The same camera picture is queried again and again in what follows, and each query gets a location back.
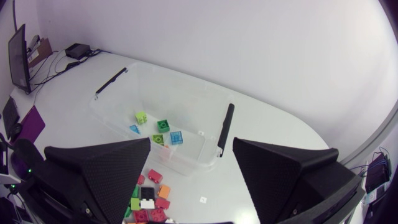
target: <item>purple folder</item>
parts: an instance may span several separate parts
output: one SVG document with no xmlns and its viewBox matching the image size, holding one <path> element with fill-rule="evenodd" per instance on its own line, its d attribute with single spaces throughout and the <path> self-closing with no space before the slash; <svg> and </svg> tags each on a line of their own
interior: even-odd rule
<svg viewBox="0 0 398 224">
<path fill-rule="evenodd" d="M 21 121 L 21 125 L 22 131 L 17 137 L 16 141 L 18 139 L 28 139 L 34 143 L 45 127 L 45 123 L 42 117 L 39 115 L 36 106 L 33 106 L 32 109 L 30 109 L 30 111 L 26 114 L 25 118 Z"/>
</svg>

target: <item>black box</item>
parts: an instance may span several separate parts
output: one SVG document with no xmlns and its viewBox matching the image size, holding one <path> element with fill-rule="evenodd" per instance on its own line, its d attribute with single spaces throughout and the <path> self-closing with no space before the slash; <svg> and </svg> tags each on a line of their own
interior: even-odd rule
<svg viewBox="0 0 398 224">
<path fill-rule="evenodd" d="M 75 43 L 65 50 L 68 57 L 80 60 L 84 56 L 87 56 L 91 52 L 90 46 L 86 44 Z"/>
</svg>

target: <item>plastic bin handle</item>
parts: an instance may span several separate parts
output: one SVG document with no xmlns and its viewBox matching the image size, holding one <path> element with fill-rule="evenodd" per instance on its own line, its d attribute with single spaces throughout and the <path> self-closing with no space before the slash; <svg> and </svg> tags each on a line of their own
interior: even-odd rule
<svg viewBox="0 0 398 224">
<path fill-rule="evenodd" d="M 221 130 L 220 138 L 218 139 L 218 144 L 217 144 L 217 146 L 221 148 L 220 157 L 223 157 L 224 154 L 224 147 L 226 139 L 228 137 L 229 127 L 231 126 L 232 116 L 234 115 L 234 110 L 235 110 L 235 105 L 230 103 L 223 122 L 223 129 Z"/>
</svg>

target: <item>computer monitor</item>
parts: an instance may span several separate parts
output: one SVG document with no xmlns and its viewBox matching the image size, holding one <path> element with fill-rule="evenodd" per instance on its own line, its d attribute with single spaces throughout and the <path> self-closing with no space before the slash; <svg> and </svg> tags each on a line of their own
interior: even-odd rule
<svg viewBox="0 0 398 224">
<path fill-rule="evenodd" d="M 261 223 L 340 223 L 364 195 L 338 150 L 234 139 L 233 151 Z"/>
<path fill-rule="evenodd" d="M 25 24 L 23 24 L 8 42 L 8 56 L 12 83 L 29 94 L 29 68 L 26 55 Z"/>
<path fill-rule="evenodd" d="M 44 223 L 120 224 L 149 151 L 149 138 L 46 147 L 19 193 Z"/>
</svg>

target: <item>lego block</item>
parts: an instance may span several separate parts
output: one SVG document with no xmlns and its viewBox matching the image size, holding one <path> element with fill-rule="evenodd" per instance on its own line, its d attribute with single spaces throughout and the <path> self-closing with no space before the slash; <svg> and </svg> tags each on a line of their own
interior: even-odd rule
<svg viewBox="0 0 398 224">
<path fill-rule="evenodd" d="M 155 207 L 161 209 L 168 209 L 170 206 L 170 202 L 168 200 L 164 200 L 162 198 L 157 198 L 155 201 Z"/>
<path fill-rule="evenodd" d="M 175 132 L 170 133 L 170 138 L 172 140 L 172 144 L 182 144 L 181 131 L 175 131 Z"/>
<path fill-rule="evenodd" d="M 158 121 L 157 129 L 159 130 L 160 133 L 165 133 L 167 131 L 170 131 L 170 126 L 167 120 Z"/>
<path fill-rule="evenodd" d="M 138 177 L 137 184 L 138 184 L 138 185 L 142 185 L 144 182 L 145 182 L 145 177 L 144 177 L 143 175 L 140 175 L 140 176 Z"/>
<path fill-rule="evenodd" d="M 141 208 L 142 209 L 155 209 L 155 202 L 150 199 L 150 200 L 141 200 Z"/>
<path fill-rule="evenodd" d="M 141 132 L 139 131 L 137 125 L 133 124 L 132 126 L 130 126 L 130 130 L 134 131 L 137 134 L 141 134 Z"/>
<path fill-rule="evenodd" d="M 153 187 L 141 187 L 141 199 L 155 200 L 155 189 Z"/>
<path fill-rule="evenodd" d="M 132 214 L 134 215 L 134 218 L 136 219 L 136 222 L 148 222 L 148 213 L 146 210 L 141 210 L 141 211 L 133 211 Z"/>
<path fill-rule="evenodd" d="M 152 140 L 161 146 L 164 146 L 163 142 L 163 134 L 154 134 L 152 135 Z"/>
<path fill-rule="evenodd" d="M 130 216 L 130 214 L 131 214 L 131 208 L 127 207 L 126 212 L 124 213 L 124 217 L 128 218 Z"/>
<path fill-rule="evenodd" d="M 159 191 L 157 192 L 157 196 L 167 199 L 170 193 L 170 187 L 166 185 L 161 185 Z"/>
<path fill-rule="evenodd" d="M 138 198 L 131 198 L 131 210 L 139 211 L 141 210 L 139 206 L 139 199 Z"/>
<path fill-rule="evenodd" d="M 162 174 L 151 169 L 148 173 L 148 178 L 149 178 L 149 180 L 155 182 L 156 184 L 159 184 L 162 181 L 163 176 L 162 176 Z"/>
<path fill-rule="evenodd" d="M 138 192 L 139 192 L 139 187 L 136 185 L 136 188 L 135 188 L 134 191 L 132 192 L 131 197 L 138 198 Z"/>
<path fill-rule="evenodd" d="M 163 222 L 167 219 L 166 214 L 164 213 L 163 209 L 155 209 L 150 211 L 150 217 L 154 222 Z"/>
<path fill-rule="evenodd" d="M 136 113 L 136 118 L 138 124 L 144 124 L 145 122 L 147 122 L 147 115 L 143 111 Z"/>
</svg>

